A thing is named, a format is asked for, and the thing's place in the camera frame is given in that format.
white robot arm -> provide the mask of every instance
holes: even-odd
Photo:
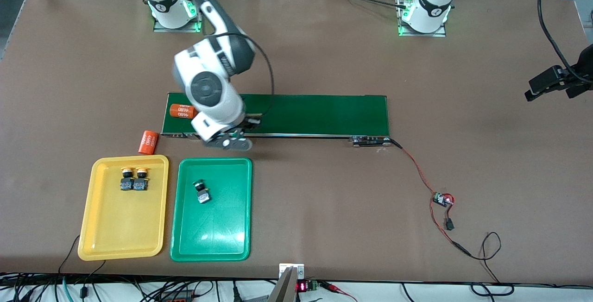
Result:
[[[206,146],[250,150],[240,126],[245,119],[241,97],[229,77],[248,70],[253,62],[252,43],[217,0],[190,0],[214,26],[214,35],[175,55],[173,76],[199,114],[191,125]]]
[[[421,33],[431,33],[447,20],[452,0],[413,0],[404,12],[402,20]]]

red wire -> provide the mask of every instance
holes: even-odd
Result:
[[[432,211],[432,203],[433,203],[433,201],[432,201],[432,199],[430,199],[429,207],[430,207],[430,218],[432,218],[432,222],[434,222],[436,227],[439,228],[439,231],[441,232],[441,234],[443,234],[443,236],[445,236],[446,239],[448,239],[451,243],[453,243],[453,240],[451,239],[451,237],[449,237],[449,235],[447,235],[447,232],[441,227],[441,225],[438,222],[436,222],[435,213]]]
[[[403,152],[406,153],[406,155],[412,160],[412,162],[414,162],[414,165],[416,166],[416,169],[418,171],[418,175],[420,175],[420,178],[422,179],[422,182],[424,183],[424,185],[428,188],[428,190],[430,190],[432,192],[432,195],[436,194],[436,191],[432,188],[432,186],[430,185],[430,183],[428,182],[428,179],[426,179],[426,176],[424,175],[424,172],[422,172],[422,168],[420,167],[420,165],[418,164],[418,162],[416,162],[416,159],[414,159],[414,157],[404,148],[402,148]],[[451,198],[451,206],[449,207],[449,210],[451,209],[451,207],[453,207],[454,203],[455,203],[455,198],[453,197],[453,195],[451,194],[443,194],[443,196],[449,196]],[[432,219],[432,222],[434,222],[434,224],[436,225],[437,228],[439,228],[439,231],[441,232],[441,234],[443,234],[443,236],[445,236],[445,238],[453,243],[453,240],[451,239],[451,237],[449,237],[449,235],[447,235],[447,232],[441,227],[441,225],[436,222],[435,219],[435,213],[432,210],[432,203],[434,202],[433,198],[430,199],[430,203],[429,203],[429,207],[430,207],[430,218]]]
[[[424,183],[424,185],[426,185],[428,190],[430,190],[432,192],[432,195],[436,194],[436,192],[432,189],[432,186],[428,182],[428,179],[426,179],[426,176],[424,176],[424,172],[422,172],[422,169],[421,169],[420,165],[418,165],[418,162],[416,162],[416,159],[414,159],[414,157],[404,148],[402,148],[402,150],[406,153],[406,155],[408,155],[408,157],[412,160],[412,162],[414,162],[414,165],[416,165],[418,175],[420,175],[420,178],[422,179],[422,182]]]
[[[345,292],[344,292],[343,290],[341,290],[341,289],[340,289],[339,291],[337,291],[337,293],[338,293],[338,294],[342,294],[342,295],[346,295],[346,296],[350,297],[352,300],[355,300],[356,302],[358,302],[358,300],[356,300],[356,297],[354,297],[354,296],[352,296],[352,295],[350,295],[350,294],[348,294],[348,293],[345,293]]]

table surface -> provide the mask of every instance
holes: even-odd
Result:
[[[152,33],[140,1],[26,1],[0,63],[2,271],[56,272],[80,232],[93,162],[134,155],[142,132],[160,129],[166,93],[178,91],[172,56],[201,36]],[[576,61],[587,41],[574,4],[543,2]],[[528,80],[559,63],[536,0],[455,0],[447,38],[398,37],[394,10],[361,0],[221,3],[270,56],[277,93],[387,95],[392,137],[457,200],[451,237],[476,254],[487,232],[500,234],[489,266],[501,281],[591,283],[593,97],[525,101]],[[268,93],[263,58],[233,84]],[[157,153],[171,161],[163,250],[102,272],[275,277],[279,263],[299,262],[327,279],[491,280],[438,232],[430,192],[401,150],[330,139],[256,139],[245,154],[249,258],[172,262],[178,164],[244,154],[167,138]],[[63,271],[97,266],[73,255]]]

yellow tray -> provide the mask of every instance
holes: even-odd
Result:
[[[123,167],[148,168],[148,189],[120,190]],[[137,258],[159,253],[163,247],[168,177],[169,161],[163,155],[108,157],[95,162],[78,243],[80,259]]]

green led light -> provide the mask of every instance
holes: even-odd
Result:
[[[202,31],[202,21],[193,24],[193,28],[196,32]]]
[[[187,15],[189,17],[195,17],[196,15],[196,7],[191,2],[183,1],[183,7],[186,8]]]

